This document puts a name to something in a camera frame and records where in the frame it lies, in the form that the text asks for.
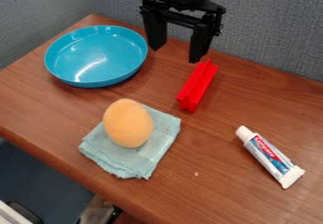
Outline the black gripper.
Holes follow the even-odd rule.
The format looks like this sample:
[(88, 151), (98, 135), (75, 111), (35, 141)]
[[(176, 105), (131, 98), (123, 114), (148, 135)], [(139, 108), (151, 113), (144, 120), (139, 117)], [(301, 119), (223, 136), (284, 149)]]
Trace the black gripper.
[(143, 0), (140, 10), (151, 49), (167, 42), (167, 23), (192, 28), (190, 62), (199, 62), (208, 52), (214, 29), (222, 29), (224, 6), (211, 0)]

